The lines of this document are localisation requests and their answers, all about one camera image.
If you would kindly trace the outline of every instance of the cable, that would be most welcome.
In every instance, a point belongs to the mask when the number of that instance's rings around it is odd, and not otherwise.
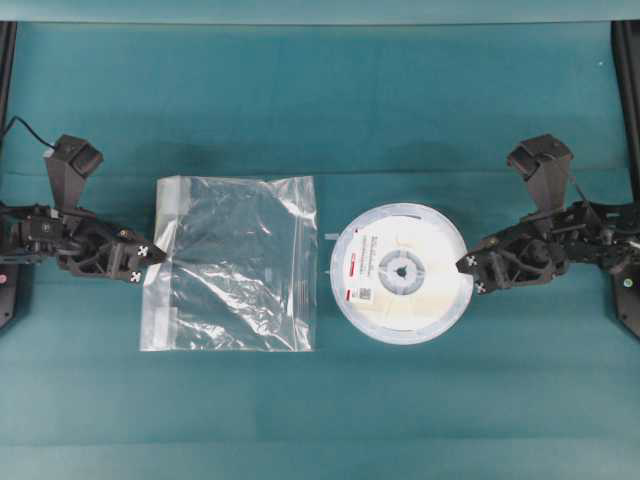
[[[9,133],[9,130],[11,130],[13,125],[16,123],[16,121],[20,122],[24,126],[24,128],[26,128],[29,131],[29,133],[31,135],[33,135],[33,138],[35,138],[41,144],[43,144],[46,147],[55,149],[55,147],[53,145],[51,145],[49,142],[44,140],[40,135],[38,135],[36,133],[36,131],[33,128],[31,128],[31,125],[29,125],[24,119],[22,119],[21,117],[19,117],[17,115],[14,115],[13,117],[11,117],[11,120],[9,120],[9,123],[7,124],[6,128],[2,132],[2,136],[0,137],[0,141],[4,140],[4,137],[7,135],[7,133]]]

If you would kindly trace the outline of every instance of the teal cloth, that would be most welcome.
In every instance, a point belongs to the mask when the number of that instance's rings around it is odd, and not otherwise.
[[[419,202],[472,245],[533,210],[504,157],[547,131],[587,195],[630,199],[607,23],[23,24],[10,113],[101,149],[82,205],[148,234],[161,176],[316,174],[321,236]],[[11,132],[3,201],[51,201],[41,153]],[[636,476],[640,342],[597,269],[474,297],[413,347],[359,333],[318,280],[314,353],[150,354],[139,289],[25,269],[0,335],[2,476]]]
[[[0,18],[30,22],[433,25],[638,17],[636,0],[3,0],[0,4]]]

